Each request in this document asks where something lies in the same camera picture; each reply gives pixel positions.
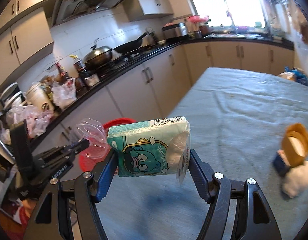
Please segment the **pink basin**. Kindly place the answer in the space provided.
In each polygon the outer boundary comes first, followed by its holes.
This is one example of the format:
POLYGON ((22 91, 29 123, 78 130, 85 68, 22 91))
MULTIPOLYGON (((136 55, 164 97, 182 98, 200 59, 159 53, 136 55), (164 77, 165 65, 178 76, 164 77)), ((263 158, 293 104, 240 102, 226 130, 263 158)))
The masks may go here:
POLYGON ((194 15, 189 16, 188 21, 194 24, 197 23, 206 23, 209 22, 209 16, 208 15, 194 15))

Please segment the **range hood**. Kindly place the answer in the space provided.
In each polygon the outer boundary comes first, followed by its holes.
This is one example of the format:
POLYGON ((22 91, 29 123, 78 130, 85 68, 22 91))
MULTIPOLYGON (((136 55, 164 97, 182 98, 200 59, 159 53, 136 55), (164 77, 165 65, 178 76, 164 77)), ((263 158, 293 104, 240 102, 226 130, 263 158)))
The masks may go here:
POLYGON ((123 0, 56 0, 52 14, 53 26, 78 17, 116 7, 123 0))

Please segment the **white tissue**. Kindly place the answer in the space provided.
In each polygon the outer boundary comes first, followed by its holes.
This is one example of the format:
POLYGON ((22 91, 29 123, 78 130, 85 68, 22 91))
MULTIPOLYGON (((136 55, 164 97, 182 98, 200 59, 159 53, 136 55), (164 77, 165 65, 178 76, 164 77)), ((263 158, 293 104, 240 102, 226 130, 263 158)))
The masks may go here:
POLYGON ((281 189, 289 198, 294 198, 308 189, 308 161, 291 168, 282 180, 281 189))

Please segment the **blue plastic bag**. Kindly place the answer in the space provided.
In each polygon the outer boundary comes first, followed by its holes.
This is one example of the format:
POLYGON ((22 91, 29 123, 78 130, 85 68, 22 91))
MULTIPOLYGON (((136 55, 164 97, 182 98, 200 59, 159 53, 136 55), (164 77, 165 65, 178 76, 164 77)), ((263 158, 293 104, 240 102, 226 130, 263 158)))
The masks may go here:
POLYGON ((285 66, 285 71, 279 74, 279 77, 295 81, 308 87, 308 76, 300 68, 292 68, 285 66))

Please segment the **silver rice cooker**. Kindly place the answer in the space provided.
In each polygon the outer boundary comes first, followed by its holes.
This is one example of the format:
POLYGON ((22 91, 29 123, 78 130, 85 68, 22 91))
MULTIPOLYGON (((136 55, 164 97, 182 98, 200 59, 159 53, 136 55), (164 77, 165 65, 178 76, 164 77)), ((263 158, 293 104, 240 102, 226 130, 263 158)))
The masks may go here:
POLYGON ((187 26, 183 23, 169 23, 162 28, 166 42, 174 43, 188 38, 187 26))

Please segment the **red plastic basket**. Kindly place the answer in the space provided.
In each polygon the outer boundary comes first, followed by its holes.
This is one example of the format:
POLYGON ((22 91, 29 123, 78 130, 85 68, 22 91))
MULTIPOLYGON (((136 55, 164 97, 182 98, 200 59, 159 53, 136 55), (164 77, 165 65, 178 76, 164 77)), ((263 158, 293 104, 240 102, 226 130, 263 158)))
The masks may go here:
POLYGON ((136 121, 131 118, 118 118, 105 124, 97 120, 85 118, 76 126, 76 133, 79 139, 87 139, 89 147, 79 153, 79 166, 83 172, 91 171, 96 163, 104 161, 110 152, 110 145, 107 143, 107 133, 113 126, 132 124, 136 121))

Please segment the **white plastic bag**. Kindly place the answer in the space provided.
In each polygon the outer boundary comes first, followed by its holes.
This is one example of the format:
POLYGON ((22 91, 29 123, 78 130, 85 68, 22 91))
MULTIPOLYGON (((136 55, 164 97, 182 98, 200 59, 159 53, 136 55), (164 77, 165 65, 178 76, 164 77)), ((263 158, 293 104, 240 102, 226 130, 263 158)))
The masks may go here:
POLYGON ((56 106, 65 109, 77 99, 75 80, 74 77, 71 77, 63 85, 57 82, 53 83, 53 102, 56 106))

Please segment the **green tissue pack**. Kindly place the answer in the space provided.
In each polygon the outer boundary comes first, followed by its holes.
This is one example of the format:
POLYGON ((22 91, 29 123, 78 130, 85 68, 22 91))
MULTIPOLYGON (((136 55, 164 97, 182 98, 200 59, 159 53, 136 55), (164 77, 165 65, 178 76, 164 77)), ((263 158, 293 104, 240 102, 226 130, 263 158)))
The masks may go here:
POLYGON ((118 152, 118 175, 175 174, 183 183, 190 162, 190 123, 183 116, 110 127, 108 144, 118 152))

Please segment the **yellow square lid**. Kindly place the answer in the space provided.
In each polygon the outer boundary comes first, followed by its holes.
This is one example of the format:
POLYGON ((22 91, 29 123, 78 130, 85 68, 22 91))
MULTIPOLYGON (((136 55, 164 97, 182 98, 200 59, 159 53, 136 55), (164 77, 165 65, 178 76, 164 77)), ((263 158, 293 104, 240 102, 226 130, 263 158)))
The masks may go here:
POLYGON ((289 125, 281 141, 281 148, 290 167, 297 167, 308 157, 308 130, 301 123, 289 125))

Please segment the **white rice cooker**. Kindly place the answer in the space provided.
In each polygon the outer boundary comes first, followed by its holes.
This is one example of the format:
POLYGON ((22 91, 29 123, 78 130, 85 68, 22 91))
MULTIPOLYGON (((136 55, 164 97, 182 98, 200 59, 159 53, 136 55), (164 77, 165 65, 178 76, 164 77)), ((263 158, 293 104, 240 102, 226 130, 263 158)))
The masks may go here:
POLYGON ((54 106, 46 94, 42 83, 35 82, 26 92, 26 99, 31 105, 38 107, 42 111, 54 111, 54 106))

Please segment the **clear plastic cup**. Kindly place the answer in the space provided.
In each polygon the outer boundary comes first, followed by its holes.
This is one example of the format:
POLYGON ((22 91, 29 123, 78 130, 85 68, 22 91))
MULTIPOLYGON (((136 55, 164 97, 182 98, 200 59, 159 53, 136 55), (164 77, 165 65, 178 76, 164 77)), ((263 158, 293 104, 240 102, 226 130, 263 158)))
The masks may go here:
POLYGON ((75 131, 80 139, 89 141, 89 146, 82 151, 82 155, 89 159, 104 160, 110 145, 107 143, 106 131, 102 124, 97 120, 84 118, 76 125, 75 131))

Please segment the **grey table cloth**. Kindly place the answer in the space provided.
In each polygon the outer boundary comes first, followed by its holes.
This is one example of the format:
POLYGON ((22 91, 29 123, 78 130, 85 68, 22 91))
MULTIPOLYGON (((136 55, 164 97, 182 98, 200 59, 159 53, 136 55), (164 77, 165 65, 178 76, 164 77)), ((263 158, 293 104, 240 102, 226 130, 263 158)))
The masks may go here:
MULTIPOLYGON (((226 177, 260 185, 283 239, 293 239, 308 218, 308 190, 290 199, 272 161, 287 126, 308 129, 308 87, 281 77, 209 68, 172 116, 190 122, 191 147, 226 177)), ((196 239, 207 215, 190 175, 114 177, 97 204, 109 239, 196 239)))

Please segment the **white blue medicine box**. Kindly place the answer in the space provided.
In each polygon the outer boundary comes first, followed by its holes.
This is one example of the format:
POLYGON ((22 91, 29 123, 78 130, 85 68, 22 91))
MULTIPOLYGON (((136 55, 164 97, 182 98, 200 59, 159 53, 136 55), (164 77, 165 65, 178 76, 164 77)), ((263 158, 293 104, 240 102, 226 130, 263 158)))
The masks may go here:
POLYGON ((280 177, 284 177, 290 171, 291 166, 283 150, 278 150, 276 152, 273 160, 273 167, 280 177))

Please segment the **steel pot with lid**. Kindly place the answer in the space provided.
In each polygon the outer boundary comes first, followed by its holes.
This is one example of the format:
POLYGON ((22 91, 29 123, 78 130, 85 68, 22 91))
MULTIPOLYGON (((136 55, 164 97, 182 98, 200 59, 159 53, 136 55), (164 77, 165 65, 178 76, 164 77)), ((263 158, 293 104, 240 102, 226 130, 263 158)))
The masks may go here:
POLYGON ((83 58, 83 62, 88 70, 96 70, 100 66, 111 62, 113 58, 112 48, 108 46, 99 47, 97 40, 95 40, 94 45, 90 49, 91 51, 83 58))

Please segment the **dark sauce bottle yellow cap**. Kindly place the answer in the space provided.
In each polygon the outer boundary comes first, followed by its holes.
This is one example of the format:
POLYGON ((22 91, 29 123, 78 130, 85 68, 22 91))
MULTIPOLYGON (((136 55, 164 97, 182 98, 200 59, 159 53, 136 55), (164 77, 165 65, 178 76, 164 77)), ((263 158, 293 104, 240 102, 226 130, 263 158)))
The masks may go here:
POLYGON ((73 59, 74 68, 77 70, 80 79, 86 87, 90 87, 88 78, 91 76, 90 72, 87 70, 85 64, 82 59, 77 55, 70 55, 73 59))

